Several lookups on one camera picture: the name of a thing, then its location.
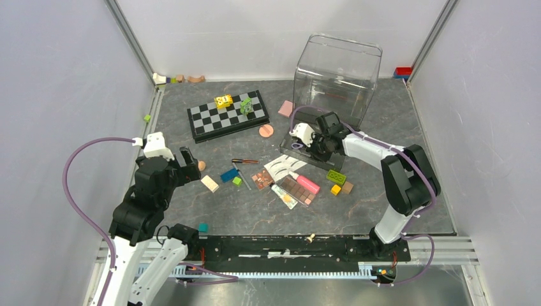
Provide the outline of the cream wooden block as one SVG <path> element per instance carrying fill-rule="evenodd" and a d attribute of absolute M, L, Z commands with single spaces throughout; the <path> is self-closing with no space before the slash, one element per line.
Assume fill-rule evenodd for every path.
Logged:
<path fill-rule="evenodd" d="M 219 189 L 219 185 L 208 175 L 202 177 L 200 181 L 212 193 L 215 193 Z"/>

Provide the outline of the blue block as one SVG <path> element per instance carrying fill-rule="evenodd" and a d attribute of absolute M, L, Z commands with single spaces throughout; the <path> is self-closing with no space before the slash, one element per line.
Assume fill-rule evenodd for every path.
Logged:
<path fill-rule="evenodd" d="M 220 175 L 220 179 L 222 182 L 229 182 L 233 180 L 236 176 L 238 176 L 239 172 L 237 169 L 232 168 Z"/>

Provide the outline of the grey pencil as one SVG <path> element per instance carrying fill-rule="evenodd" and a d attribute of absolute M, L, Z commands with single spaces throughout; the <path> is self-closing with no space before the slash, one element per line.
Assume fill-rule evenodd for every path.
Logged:
<path fill-rule="evenodd" d="M 232 163 L 232 164 L 233 164 L 233 167 L 236 169 L 236 171 L 237 171 L 239 177 L 240 177 L 240 178 L 242 179 L 242 181 L 245 183 L 247 189 L 248 189 L 249 191 L 251 191 L 252 188 L 251 188 L 251 186 L 250 186 L 248 180 L 245 178 L 244 174 L 241 172 L 241 170 L 240 170 L 239 167 L 237 166 L 237 163 Z"/>

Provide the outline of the pink bottle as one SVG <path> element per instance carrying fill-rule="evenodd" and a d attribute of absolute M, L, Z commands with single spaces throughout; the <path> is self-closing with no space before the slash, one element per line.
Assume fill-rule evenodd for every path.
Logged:
<path fill-rule="evenodd" d="M 289 171 L 289 174 L 298 184 L 306 188 L 309 192 L 313 194 L 318 194 L 318 192 L 320 191 L 320 186 L 314 183 L 312 180 L 308 179 L 307 177 L 299 175 L 294 171 Z"/>

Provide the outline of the brown eyeshadow palette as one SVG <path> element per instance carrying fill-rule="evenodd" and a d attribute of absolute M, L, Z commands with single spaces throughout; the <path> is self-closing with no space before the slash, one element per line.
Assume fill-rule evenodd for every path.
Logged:
<path fill-rule="evenodd" d="M 305 207 L 310 206 L 315 200 L 315 194 L 300 185 L 291 176 L 285 177 L 280 183 L 279 187 L 284 189 L 290 196 L 297 200 L 301 205 Z"/>

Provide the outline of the peach powder puff brush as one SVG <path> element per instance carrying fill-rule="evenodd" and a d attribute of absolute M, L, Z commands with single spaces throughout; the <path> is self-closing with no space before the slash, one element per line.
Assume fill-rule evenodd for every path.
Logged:
<path fill-rule="evenodd" d="M 269 138 L 274 134 L 274 128 L 270 124 L 264 124 L 260 126 L 259 135 L 264 138 Z"/>

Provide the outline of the clear acrylic makeup organizer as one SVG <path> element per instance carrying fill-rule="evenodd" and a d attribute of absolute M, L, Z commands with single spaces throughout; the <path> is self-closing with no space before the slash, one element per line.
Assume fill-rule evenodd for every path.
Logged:
<path fill-rule="evenodd" d="M 375 44 L 312 34 L 294 74 L 293 123 L 321 133 L 317 118 L 335 112 L 359 129 L 376 90 L 382 55 Z"/>

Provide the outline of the small clear eyeshadow palette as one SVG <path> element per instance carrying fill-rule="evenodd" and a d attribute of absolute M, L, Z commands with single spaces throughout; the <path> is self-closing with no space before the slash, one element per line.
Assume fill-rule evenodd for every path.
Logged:
<path fill-rule="evenodd" d="M 251 176 L 256 188 L 261 191 L 274 183 L 274 179 L 266 169 L 262 169 Z"/>

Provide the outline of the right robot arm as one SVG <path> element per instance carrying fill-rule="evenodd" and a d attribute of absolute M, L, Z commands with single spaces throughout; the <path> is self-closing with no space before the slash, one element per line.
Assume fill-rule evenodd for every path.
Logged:
<path fill-rule="evenodd" d="M 298 123 L 290 135 L 300 140 L 311 158 L 328 161 L 334 154 L 363 161 L 381 171 L 389 203 L 382 219 L 369 232 L 368 250 L 387 259 L 403 240 L 410 220 L 435 204 L 441 185 L 425 150 L 377 140 L 340 121 L 334 112 L 317 118 L 318 130 Z"/>

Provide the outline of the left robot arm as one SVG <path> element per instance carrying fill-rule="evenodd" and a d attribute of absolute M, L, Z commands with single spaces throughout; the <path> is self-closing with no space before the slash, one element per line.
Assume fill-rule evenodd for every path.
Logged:
<path fill-rule="evenodd" d="M 137 159 L 135 183 L 115 208 L 109 229 L 115 246 L 107 257 L 107 263 L 113 265 L 112 277 L 101 276 L 91 305 L 150 305 L 174 267 L 199 255 L 198 230 L 176 224 L 168 230 L 151 264 L 140 277 L 135 276 L 174 190 L 201 178 L 191 151 L 181 147 L 180 152 L 184 166 L 175 155 Z"/>

